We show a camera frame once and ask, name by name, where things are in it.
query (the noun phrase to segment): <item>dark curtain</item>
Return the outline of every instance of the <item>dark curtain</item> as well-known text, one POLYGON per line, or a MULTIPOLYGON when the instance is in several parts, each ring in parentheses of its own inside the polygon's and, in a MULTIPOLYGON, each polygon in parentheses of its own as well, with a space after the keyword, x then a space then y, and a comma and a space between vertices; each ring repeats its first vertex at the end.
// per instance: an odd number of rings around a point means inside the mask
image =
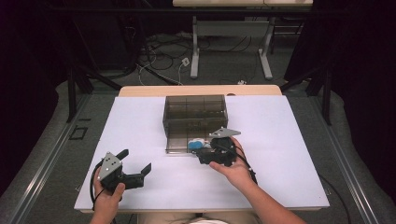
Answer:
POLYGON ((64 66, 34 1, 0 3, 0 194, 29 156, 57 105, 64 66))
POLYGON ((285 79, 323 64, 345 103, 353 144, 378 185, 396 202, 396 14, 392 1, 315 0, 313 10, 350 17, 308 20, 285 79))

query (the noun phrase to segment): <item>hand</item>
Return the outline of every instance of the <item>hand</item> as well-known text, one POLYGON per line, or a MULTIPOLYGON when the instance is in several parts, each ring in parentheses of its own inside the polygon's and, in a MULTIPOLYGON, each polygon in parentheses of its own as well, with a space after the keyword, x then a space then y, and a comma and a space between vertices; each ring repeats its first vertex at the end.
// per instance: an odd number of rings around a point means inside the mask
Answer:
MULTIPOLYGON (((236 146, 236 153, 245 158, 241 144, 234 137, 231 137, 231 140, 236 146)), ((219 173, 225 175, 228 181, 230 181, 230 183, 237 189, 241 189, 247 183, 253 182, 248 171, 248 167, 239 157, 236 157, 235 163, 230 167, 220 165, 214 161, 210 162, 209 166, 219 173)))
POLYGON ((99 176, 100 169, 101 168, 96 170, 93 180, 96 201, 93 205, 95 212, 93 214, 91 224, 111 223, 119 209, 119 202, 122 197, 122 193, 125 191, 125 185, 123 183, 119 183, 117 185, 113 194, 104 189, 97 178, 99 176))

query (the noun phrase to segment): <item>desk leg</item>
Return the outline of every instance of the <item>desk leg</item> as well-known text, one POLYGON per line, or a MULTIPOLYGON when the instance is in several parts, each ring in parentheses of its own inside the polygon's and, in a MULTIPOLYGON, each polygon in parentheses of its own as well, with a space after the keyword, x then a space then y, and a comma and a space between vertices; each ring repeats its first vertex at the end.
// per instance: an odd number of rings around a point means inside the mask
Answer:
POLYGON ((192 17, 192 62, 191 62, 191 78, 198 78, 198 34, 197 34, 197 18, 192 17))
POLYGON ((270 42, 274 31, 275 26, 275 17, 270 18, 270 22, 268 24, 267 32, 264 36, 264 46, 262 49, 259 49, 260 61, 262 62, 262 71, 264 72, 265 79, 271 80, 273 78, 271 73, 270 64, 268 63, 267 53, 270 48, 270 42))

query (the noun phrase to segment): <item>person's left hand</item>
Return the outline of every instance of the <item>person's left hand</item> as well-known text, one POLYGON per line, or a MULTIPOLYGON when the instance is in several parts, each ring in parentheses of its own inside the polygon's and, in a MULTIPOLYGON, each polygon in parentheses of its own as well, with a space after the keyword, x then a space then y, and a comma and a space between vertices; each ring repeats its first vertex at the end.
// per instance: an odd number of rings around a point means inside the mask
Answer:
POLYGON ((93 205, 94 214, 91 220, 91 224, 111 223, 113 218, 116 216, 119 209, 119 202, 122 197, 122 193, 125 191, 125 184, 119 183, 113 194, 110 191, 104 189, 102 184, 98 180, 99 169, 96 170, 93 187, 95 189, 96 201, 93 205))

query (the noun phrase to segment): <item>desk in background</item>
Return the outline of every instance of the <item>desk in background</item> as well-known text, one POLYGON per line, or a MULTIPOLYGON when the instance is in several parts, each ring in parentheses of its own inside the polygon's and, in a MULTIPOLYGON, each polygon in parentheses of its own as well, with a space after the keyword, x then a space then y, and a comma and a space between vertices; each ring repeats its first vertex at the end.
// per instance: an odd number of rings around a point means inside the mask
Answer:
MULTIPOLYGON (((174 7, 310 7, 313 0, 173 0, 174 7)), ((198 77, 198 36, 258 36, 263 37, 259 48, 262 71, 266 79, 273 78, 267 53, 273 35, 276 18, 268 21, 198 21, 192 17, 191 78, 198 77)))
POLYGON ((165 153, 163 109, 166 95, 228 94, 228 127, 241 131, 247 160, 259 185, 289 209, 315 210, 329 202, 285 96, 277 86, 124 87, 115 99, 95 150, 91 168, 75 204, 92 211, 89 182, 93 166, 106 152, 125 148, 125 174, 152 171, 145 187, 128 189, 121 212, 211 212, 251 210, 246 198, 227 179, 194 155, 165 153))

